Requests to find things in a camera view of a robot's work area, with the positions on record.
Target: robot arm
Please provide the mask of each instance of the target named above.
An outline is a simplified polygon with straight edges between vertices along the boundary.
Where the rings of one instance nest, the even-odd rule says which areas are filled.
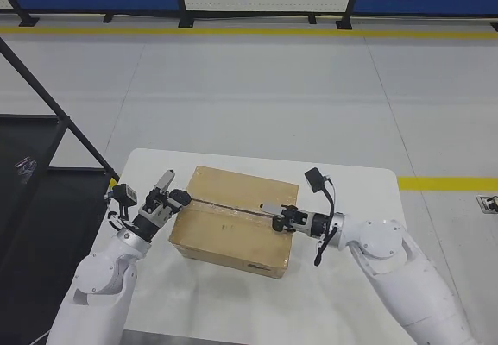
[[[317,180],[308,181],[314,192],[325,188],[326,179]],[[274,215],[276,231],[299,231],[320,238],[323,246],[350,248],[387,310],[418,345],[477,344],[450,288],[398,222],[370,219],[355,223],[342,213],[326,216],[295,206],[264,204],[261,208]],[[390,260],[401,252],[406,255],[402,266],[385,273],[373,268],[374,262]]]
[[[49,332],[47,345],[120,342],[136,285],[136,262],[145,257],[151,240],[168,219],[191,202],[186,191],[168,193],[174,176],[173,170],[167,171],[147,195],[134,221],[123,219],[122,228],[110,239],[109,246],[103,252],[89,254],[79,263]],[[113,191],[121,208],[137,204],[136,194],[126,185],[119,186]]]

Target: cardboard box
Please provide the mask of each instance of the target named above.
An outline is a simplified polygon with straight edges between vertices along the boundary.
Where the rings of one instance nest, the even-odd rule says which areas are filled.
[[[258,214],[260,204],[296,204],[297,185],[197,166],[187,191],[194,200],[179,213],[168,239],[183,256],[283,276],[293,235],[274,231],[271,217]]]

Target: yellow floor stripe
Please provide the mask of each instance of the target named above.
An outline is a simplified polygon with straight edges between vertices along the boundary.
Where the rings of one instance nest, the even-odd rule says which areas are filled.
[[[28,35],[261,35],[396,37],[415,39],[498,40],[497,32],[441,32],[406,30],[337,30],[334,28],[33,28],[0,27],[0,34]]]
[[[498,178],[399,176],[401,191],[498,191]]]

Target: wall outlet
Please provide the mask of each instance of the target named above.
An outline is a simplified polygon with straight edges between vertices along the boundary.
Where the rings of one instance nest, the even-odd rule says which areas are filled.
[[[486,214],[496,214],[496,210],[492,208],[491,204],[492,201],[487,201],[490,199],[492,196],[491,195],[476,195],[476,201],[479,203],[479,206],[481,206],[481,211],[482,213]]]

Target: floor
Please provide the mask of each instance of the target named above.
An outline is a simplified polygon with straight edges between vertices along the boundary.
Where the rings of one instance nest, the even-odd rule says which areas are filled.
[[[0,17],[0,25],[13,21]],[[95,22],[54,17],[39,25]],[[304,18],[283,25],[307,26]],[[400,27],[491,30],[476,22],[355,21],[355,29]],[[385,167],[400,176],[498,177],[495,40],[30,34],[4,39],[119,172],[130,151],[149,147]],[[49,112],[0,56],[0,113]],[[53,164],[97,166],[71,135]],[[476,338],[498,344],[498,219],[481,213],[475,194],[401,192],[409,231],[461,299]]]

